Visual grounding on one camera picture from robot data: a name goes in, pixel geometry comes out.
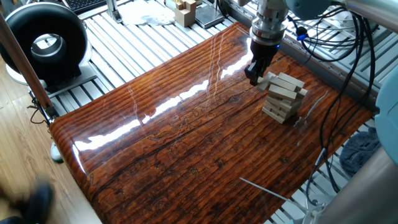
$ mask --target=wood grain surface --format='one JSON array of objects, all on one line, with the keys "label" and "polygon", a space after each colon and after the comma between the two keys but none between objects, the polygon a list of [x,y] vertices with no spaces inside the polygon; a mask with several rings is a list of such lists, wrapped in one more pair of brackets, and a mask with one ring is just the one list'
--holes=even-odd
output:
[{"label": "wood grain surface", "polygon": [[[298,113],[279,124],[261,111],[266,93],[244,76],[250,42],[235,23],[55,120],[52,136],[104,223],[264,223],[282,201],[239,178],[285,197],[308,179],[338,91],[279,52],[268,71],[308,89]],[[353,103],[344,96],[340,111]],[[335,145],[370,117],[362,109]]]}]

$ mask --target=metal pole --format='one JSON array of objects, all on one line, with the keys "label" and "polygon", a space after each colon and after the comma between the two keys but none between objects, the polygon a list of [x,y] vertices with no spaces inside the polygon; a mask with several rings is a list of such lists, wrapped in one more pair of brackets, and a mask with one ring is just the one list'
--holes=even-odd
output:
[{"label": "metal pole", "polygon": [[398,0],[344,0],[345,8],[398,33]]},{"label": "metal pole", "polygon": [[398,166],[380,148],[326,206],[319,224],[398,223]]},{"label": "metal pole", "polygon": [[118,11],[118,4],[116,0],[106,0],[106,4],[108,5],[108,15],[117,23],[121,23],[122,16]]},{"label": "metal pole", "polygon": [[37,78],[35,71],[30,65],[3,16],[0,16],[0,42],[7,50],[12,61],[17,65],[18,70],[24,76],[40,105],[49,112],[50,116],[56,115],[49,96],[45,92],[39,78]]}]

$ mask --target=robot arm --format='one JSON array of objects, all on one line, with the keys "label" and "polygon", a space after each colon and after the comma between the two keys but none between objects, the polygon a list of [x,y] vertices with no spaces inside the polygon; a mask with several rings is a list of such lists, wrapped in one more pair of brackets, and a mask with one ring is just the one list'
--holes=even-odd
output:
[{"label": "robot arm", "polygon": [[250,28],[252,64],[244,69],[250,84],[254,86],[271,64],[284,38],[288,12],[283,0],[259,1],[257,16],[253,18]]},{"label": "robot arm", "polygon": [[[248,0],[238,0],[243,6]],[[271,64],[283,41],[286,30],[286,18],[289,10],[302,19],[313,19],[324,12],[331,0],[259,0],[257,15],[250,28],[252,63],[245,68],[250,84],[256,86]]]}]

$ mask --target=floor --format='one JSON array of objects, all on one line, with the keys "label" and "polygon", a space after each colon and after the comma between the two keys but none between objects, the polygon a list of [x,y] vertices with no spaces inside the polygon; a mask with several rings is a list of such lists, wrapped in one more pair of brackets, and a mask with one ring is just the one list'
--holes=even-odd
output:
[{"label": "floor", "polygon": [[[51,136],[45,124],[32,124],[35,109],[24,85],[11,80],[0,58],[0,183],[10,194],[26,194],[39,176],[50,179],[55,203],[48,223],[101,223],[65,164],[50,157]],[[40,113],[33,119],[43,120]],[[14,215],[0,202],[0,220]]]}]

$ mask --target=wooden block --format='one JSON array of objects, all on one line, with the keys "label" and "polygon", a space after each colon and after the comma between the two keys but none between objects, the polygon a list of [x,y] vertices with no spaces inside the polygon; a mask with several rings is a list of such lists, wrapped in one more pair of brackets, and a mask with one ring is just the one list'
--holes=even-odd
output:
[{"label": "wooden block", "polygon": [[194,0],[185,0],[185,8],[188,9],[190,12],[196,12],[197,2]]},{"label": "wooden block", "polygon": [[273,112],[271,112],[265,108],[262,108],[262,112],[268,114],[268,116],[270,116],[271,118],[273,118],[274,120],[278,121],[281,124],[283,124],[283,122],[285,121],[284,118],[278,116],[277,114],[274,114]]},{"label": "wooden block", "polygon": [[293,103],[294,103],[293,101],[285,100],[285,99],[283,99],[282,102],[285,103],[285,104],[287,104],[287,105],[289,105],[289,106],[292,106]]},{"label": "wooden block", "polygon": [[307,94],[307,92],[308,90],[302,88],[300,91],[297,92],[297,97],[302,99]]},{"label": "wooden block", "polygon": [[181,26],[187,27],[195,23],[195,11],[189,11],[188,9],[178,10],[175,8],[175,21]]},{"label": "wooden block", "polygon": [[289,100],[289,101],[295,101],[295,99],[297,97],[297,93],[290,91],[290,90],[286,90],[285,88],[282,88],[279,86],[275,86],[273,84],[271,84],[271,86],[269,86],[268,94],[274,95],[274,96],[277,96],[279,98]]},{"label": "wooden block", "polygon": [[178,10],[182,10],[182,9],[184,9],[184,5],[182,4],[182,2],[176,2],[175,8]]},{"label": "wooden block", "polygon": [[271,77],[271,79],[269,80],[269,83],[277,85],[279,87],[285,88],[287,90],[290,91],[296,91],[297,86],[293,85],[285,80],[281,80],[280,78],[278,78],[277,76],[275,77]]},{"label": "wooden block", "polygon": [[273,105],[272,103],[270,103],[270,102],[268,102],[268,101],[266,101],[266,104],[265,104],[265,105],[268,106],[268,107],[270,107],[270,108],[272,108],[273,110],[277,110],[277,111],[280,110],[280,107],[279,107],[279,106]]},{"label": "wooden block", "polygon": [[283,118],[285,118],[286,115],[287,115],[287,113],[283,109],[281,109],[277,105],[272,104],[272,103],[270,103],[268,101],[266,101],[266,105],[264,107],[271,108],[271,110],[269,110],[269,111],[271,111],[271,112],[273,112],[275,114],[278,114],[278,115],[280,115]]},{"label": "wooden block", "polygon": [[263,108],[267,109],[268,111],[272,111],[272,109],[267,105],[264,105]]},{"label": "wooden block", "polygon": [[286,75],[285,73],[281,72],[279,73],[278,78],[280,78],[281,80],[285,80],[295,86],[298,86],[299,88],[303,88],[304,87],[304,82],[300,81],[296,78],[291,77],[290,75]]},{"label": "wooden block", "polygon": [[276,77],[276,75],[273,74],[272,72],[268,72],[267,75],[264,76],[264,78],[259,77],[257,79],[258,84],[256,86],[256,90],[259,91],[260,93],[263,93],[268,88],[269,80],[272,77]]},{"label": "wooden block", "polygon": [[275,104],[277,106],[279,106],[280,108],[283,108],[284,110],[290,111],[292,109],[292,106],[287,105],[285,103],[282,102],[282,99],[278,98],[278,97],[273,97],[268,95],[266,98],[266,101]]}]

